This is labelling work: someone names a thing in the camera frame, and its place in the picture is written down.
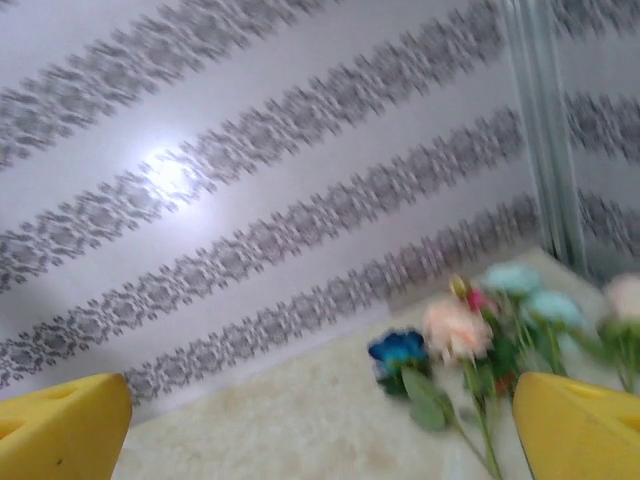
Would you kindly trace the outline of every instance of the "wall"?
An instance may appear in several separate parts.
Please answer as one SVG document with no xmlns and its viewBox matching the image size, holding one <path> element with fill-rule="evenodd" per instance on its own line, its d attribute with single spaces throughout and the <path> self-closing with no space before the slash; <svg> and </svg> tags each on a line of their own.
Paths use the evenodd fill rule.
<svg viewBox="0 0 640 480">
<path fill-rule="evenodd" d="M 174 408 L 537 237 L 490 1 L 14 3 L 2 398 L 119 371 Z"/>
<path fill-rule="evenodd" d="M 587 263 L 640 267 L 640 2 L 553 0 Z"/>
</svg>

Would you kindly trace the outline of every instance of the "yellow object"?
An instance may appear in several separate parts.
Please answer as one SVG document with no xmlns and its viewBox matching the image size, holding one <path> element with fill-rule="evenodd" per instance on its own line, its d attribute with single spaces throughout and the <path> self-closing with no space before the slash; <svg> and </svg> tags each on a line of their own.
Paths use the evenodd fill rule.
<svg viewBox="0 0 640 480">
<path fill-rule="evenodd" d="M 640 479 L 640 397 L 526 373 L 513 416 L 535 480 Z"/>
<path fill-rule="evenodd" d="M 0 402 L 0 478 L 109 480 L 130 421 L 122 375 L 95 375 Z"/>
</svg>

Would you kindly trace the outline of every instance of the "pink flower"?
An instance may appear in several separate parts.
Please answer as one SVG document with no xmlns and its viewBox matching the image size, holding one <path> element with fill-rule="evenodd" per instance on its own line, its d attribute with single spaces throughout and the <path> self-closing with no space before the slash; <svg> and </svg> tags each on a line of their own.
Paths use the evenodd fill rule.
<svg viewBox="0 0 640 480">
<path fill-rule="evenodd" d="M 491 327 L 456 298 L 432 303 L 425 312 L 423 326 L 427 350 L 439 353 L 447 364 L 461 358 L 484 357 L 491 348 Z"/>
<path fill-rule="evenodd" d="M 494 313 L 497 313 L 498 311 L 498 305 L 477 288 L 471 290 L 471 293 L 469 293 L 469 297 L 467 298 L 467 302 L 471 311 L 475 313 L 480 313 L 485 308 Z"/>
<path fill-rule="evenodd" d="M 624 273 L 615 277 L 604 289 L 618 317 L 640 320 L 640 276 Z"/>
</svg>

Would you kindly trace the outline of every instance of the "patterned wallpaper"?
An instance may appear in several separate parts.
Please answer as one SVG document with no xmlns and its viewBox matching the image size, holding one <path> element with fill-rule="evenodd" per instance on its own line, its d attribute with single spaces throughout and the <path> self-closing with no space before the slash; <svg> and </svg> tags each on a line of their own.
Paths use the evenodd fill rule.
<svg viewBox="0 0 640 480">
<path fill-rule="evenodd" d="M 536 241 L 493 1 L 67 3 L 1 54 L 1 398 L 112 370 L 157 413 Z"/>
<path fill-rule="evenodd" d="M 554 7 L 587 263 L 606 280 L 640 267 L 640 1 Z"/>
</svg>

